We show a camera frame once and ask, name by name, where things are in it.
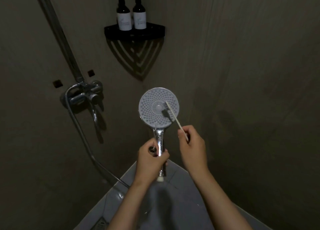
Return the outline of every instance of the soap dispenser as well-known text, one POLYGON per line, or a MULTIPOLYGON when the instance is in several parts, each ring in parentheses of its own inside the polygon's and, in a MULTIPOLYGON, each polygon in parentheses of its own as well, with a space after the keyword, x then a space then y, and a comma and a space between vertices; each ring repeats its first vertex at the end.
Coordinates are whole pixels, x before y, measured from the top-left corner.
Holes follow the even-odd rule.
POLYGON ((117 8, 117 19, 120 30, 129 31, 132 29, 130 10, 126 7, 125 0, 119 0, 117 8))
POLYGON ((141 4, 141 0, 136 0, 136 5, 133 8, 133 17, 135 29, 147 28, 146 9, 141 4))

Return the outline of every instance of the bottle label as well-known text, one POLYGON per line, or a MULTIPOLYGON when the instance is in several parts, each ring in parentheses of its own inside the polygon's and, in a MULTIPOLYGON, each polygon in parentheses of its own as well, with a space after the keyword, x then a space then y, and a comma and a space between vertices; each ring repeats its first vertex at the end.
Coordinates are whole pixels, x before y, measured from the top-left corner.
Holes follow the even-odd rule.
POLYGON ((130 13, 117 13, 119 29, 129 31, 132 29, 130 13))
POLYGON ((134 28, 145 29, 147 28, 146 12, 134 12, 134 28))

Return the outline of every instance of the metal hose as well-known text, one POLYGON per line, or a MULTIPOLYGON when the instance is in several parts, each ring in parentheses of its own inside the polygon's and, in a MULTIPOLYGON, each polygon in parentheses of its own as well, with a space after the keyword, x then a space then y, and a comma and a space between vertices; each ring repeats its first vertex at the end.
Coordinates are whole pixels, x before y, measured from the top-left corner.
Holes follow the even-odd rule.
POLYGON ((68 111, 69 111, 70 117, 71 117, 71 119, 73 120, 73 122, 74 122, 74 124, 75 124, 75 126, 76 126, 76 128, 77 128, 77 130, 78 130, 78 132, 79 132, 79 134, 80 134, 80 137, 81 137, 81 139, 82 139, 82 142, 83 142, 83 144, 84 144, 84 147, 85 147, 88 155, 90 156, 90 159, 91 159, 91 161, 92 161, 93 164, 98 165, 98 166, 101 167, 103 170, 105 170, 107 173, 109 173, 111 176, 113 176, 116 180, 118 180, 118 182, 122 183, 125 187, 129 188, 129 187, 130 187, 129 185, 127 185, 125 182, 123 182, 121 179, 119 179, 117 176, 115 176, 112 172, 110 172, 108 169, 106 169, 99 161, 97 161, 97 160, 95 159, 95 157, 94 157, 91 149, 90 149, 89 143, 88 143, 88 141, 87 141, 87 139, 86 139, 86 137, 85 137, 85 135, 84 135, 84 133, 83 133, 83 131, 82 131, 82 129, 81 129, 81 126, 80 126, 77 118, 75 117, 75 115, 74 115, 74 113, 73 113, 73 111, 72 111, 72 109, 71 109, 71 107, 70 107, 69 98, 68 98, 68 93, 69 93, 71 90, 73 90, 73 89, 75 89, 75 88, 78 88, 79 86, 80 86, 80 84, 78 83, 78 84, 75 84, 75 85, 73 85, 72 87, 68 88, 68 90, 66 91, 66 93, 65 93, 65 95, 64 95, 64 98, 65 98, 65 100, 66 100, 66 107, 67 107, 67 109, 68 109, 68 111))

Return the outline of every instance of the tile floor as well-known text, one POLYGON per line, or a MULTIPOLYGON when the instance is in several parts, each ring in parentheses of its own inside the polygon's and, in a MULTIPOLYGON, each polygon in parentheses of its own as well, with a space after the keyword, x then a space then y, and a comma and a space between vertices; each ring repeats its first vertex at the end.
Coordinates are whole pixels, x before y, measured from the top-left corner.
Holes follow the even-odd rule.
MULTIPOLYGON (((134 163, 121 179, 130 185, 135 169, 134 163)), ((127 188, 117 183, 74 230, 90 230, 101 216, 109 222, 126 192, 127 188)), ((270 230, 265 224, 238 209, 254 230, 270 230)), ((142 202, 138 229, 209 230, 214 227, 188 172, 169 161, 165 181, 154 182, 142 202)))

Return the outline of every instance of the floor drain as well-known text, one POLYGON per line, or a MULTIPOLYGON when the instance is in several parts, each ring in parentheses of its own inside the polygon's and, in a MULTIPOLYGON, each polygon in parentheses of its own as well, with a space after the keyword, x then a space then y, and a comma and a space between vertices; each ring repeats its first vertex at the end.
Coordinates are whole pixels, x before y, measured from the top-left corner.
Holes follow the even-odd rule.
POLYGON ((101 217, 93 226, 93 228, 91 228, 91 230, 106 230, 107 226, 109 226, 109 223, 107 223, 106 220, 101 217))

